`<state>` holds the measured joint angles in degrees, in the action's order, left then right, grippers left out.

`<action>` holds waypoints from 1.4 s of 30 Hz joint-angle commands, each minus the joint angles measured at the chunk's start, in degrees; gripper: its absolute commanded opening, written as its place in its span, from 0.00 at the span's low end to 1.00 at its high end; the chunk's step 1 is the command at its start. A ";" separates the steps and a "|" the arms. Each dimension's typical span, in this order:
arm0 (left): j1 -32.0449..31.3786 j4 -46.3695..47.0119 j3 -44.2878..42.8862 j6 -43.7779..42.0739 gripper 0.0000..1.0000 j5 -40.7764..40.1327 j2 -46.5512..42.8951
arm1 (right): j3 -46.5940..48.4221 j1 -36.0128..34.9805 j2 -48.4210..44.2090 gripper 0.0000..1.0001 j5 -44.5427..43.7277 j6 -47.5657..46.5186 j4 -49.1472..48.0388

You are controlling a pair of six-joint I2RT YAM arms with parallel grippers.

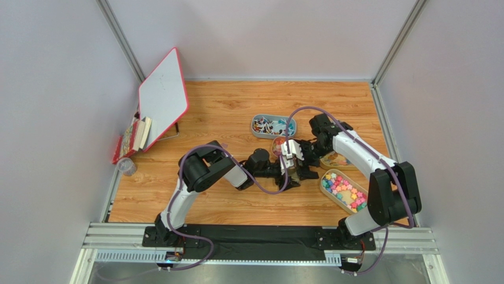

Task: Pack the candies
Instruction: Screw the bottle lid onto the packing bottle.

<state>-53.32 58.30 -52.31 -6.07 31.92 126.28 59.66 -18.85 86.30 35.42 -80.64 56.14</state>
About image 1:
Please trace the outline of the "pink tray of gummy candies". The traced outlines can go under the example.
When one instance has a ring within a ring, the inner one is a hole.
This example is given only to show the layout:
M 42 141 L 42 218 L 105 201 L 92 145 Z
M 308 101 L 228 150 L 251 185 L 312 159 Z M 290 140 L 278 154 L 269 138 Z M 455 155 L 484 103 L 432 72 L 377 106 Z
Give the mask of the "pink tray of gummy candies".
M 282 155 L 282 145 L 285 143 L 286 137 L 278 136 L 272 142 L 272 153 L 275 157 L 280 157 Z

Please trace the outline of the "yellow tray of popsicle candies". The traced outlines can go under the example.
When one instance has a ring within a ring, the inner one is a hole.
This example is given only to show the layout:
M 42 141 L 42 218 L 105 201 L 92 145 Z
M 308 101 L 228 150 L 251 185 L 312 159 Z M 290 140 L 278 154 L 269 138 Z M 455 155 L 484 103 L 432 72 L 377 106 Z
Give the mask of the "yellow tray of popsicle candies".
M 352 162 L 349 161 L 349 159 L 347 159 L 343 155 L 338 154 L 334 151 L 321 157 L 319 162 L 320 162 L 320 166 L 326 170 L 331 170 L 331 169 L 357 170 L 355 165 L 353 165 Z

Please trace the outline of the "beige tray of star candies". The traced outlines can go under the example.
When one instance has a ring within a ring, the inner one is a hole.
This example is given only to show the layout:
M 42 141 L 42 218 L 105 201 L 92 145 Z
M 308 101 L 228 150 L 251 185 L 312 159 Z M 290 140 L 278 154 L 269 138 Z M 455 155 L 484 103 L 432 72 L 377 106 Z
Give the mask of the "beige tray of star candies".
M 368 191 L 337 169 L 327 170 L 319 181 L 321 192 L 350 215 L 368 205 Z

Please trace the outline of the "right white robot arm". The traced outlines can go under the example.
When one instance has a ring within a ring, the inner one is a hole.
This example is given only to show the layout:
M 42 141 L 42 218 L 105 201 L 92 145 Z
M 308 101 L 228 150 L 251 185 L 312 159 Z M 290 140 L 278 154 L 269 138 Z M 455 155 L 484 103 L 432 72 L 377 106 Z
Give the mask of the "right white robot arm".
M 413 216 L 422 209 L 415 168 L 409 162 L 396 162 L 362 140 L 346 123 L 332 122 L 327 114 L 310 121 L 315 141 L 302 144 L 303 154 L 314 160 L 332 151 L 343 155 L 369 181 L 367 205 L 338 223 L 338 233 L 346 239 L 357 238 L 399 220 L 415 226 Z

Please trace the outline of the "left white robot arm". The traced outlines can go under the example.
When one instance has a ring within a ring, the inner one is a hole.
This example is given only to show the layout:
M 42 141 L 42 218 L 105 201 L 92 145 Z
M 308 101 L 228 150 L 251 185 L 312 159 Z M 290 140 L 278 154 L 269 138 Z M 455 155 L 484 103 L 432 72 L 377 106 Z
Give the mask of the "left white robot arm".
M 175 233 L 185 224 L 186 216 L 200 193 L 224 178 L 239 191 L 257 183 L 257 178 L 274 179 L 279 187 L 271 195 L 299 186 L 282 169 L 284 158 L 270 161 L 266 149 L 255 149 L 248 159 L 238 162 L 217 141 L 196 146 L 179 160 L 177 185 L 167 207 L 155 220 L 156 232 L 149 237 L 163 246 L 172 246 L 182 236 Z

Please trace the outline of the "clear plastic jar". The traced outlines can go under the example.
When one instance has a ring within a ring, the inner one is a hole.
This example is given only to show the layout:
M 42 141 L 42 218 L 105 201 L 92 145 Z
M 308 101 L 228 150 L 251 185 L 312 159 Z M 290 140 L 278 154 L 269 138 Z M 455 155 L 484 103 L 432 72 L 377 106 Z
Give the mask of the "clear plastic jar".
M 287 173 L 288 177 L 291 180 L 294 180 L 296 182 L 300 181 L 300 177 L 298 174 L 298 167 L 295 162 L 292 160 L 287 160 L 285 162 L 285 166 L 283 167 L 283 173 Z

